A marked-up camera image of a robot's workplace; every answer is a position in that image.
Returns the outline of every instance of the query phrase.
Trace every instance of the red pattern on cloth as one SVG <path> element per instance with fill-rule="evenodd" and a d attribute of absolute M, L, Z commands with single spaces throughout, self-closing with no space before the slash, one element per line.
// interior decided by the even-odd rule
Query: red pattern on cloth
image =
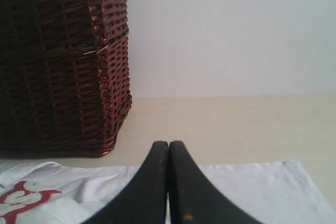
<path fill-rule="evenodd" d="M 59 194 L 56 189 L 43 189 L 43 186 L 28 181 L 18 182 L 14 188 L 0 196 L 0 223 L 15 224 L 17 215 L 29 211 L 45 202 L 52 194 Z"/>

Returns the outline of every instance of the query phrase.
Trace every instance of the black object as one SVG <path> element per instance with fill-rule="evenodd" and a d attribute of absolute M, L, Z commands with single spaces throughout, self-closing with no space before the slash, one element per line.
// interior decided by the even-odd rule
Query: black object
<path fill-rule="evenodd" d="M 210 183 L 181 141 L 170 143 L 168 173 L 172 224 L 261 224 Z"/>
<path fill-rule="evenodd" d="M 154 142 L 133 179 L 85 224 L 164 224 L 168 143 Z"/>

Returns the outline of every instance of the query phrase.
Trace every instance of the white cloth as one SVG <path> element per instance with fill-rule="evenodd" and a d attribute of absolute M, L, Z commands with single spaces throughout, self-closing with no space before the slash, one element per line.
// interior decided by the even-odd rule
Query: white cloth
<path fill-rule="evenodd" d="M 19 182 L 55 189 L 16 223 L 80 223 L 112 200 L 138 167 L 71 168 L 54 162 L 0 164 L 0 195 Z M 335 224 L 336 215 L 299 162 L 201 166 L 230 200 L 264 224 Z"/>

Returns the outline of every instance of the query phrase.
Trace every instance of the beige table surface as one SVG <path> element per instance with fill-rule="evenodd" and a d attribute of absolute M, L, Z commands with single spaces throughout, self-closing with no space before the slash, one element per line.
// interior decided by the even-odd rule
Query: beige table surface
<path fill-rule="evenodd" d="M 336 94 L 134 100 L 112 153 L 54 161 L 140 165 L 155 140 L 183 140 L 198 164 L 299 160 L 336 210 Z"/>

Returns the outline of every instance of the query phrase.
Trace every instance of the brown wicker basket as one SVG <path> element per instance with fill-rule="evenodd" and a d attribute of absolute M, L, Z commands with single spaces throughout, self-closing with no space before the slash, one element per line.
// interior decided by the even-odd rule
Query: brown wicker basket
<path fill-rule="evenodd" d="M 0 150 L 113 150 L 131 107 L 126 0 L 0 6 Z"/>

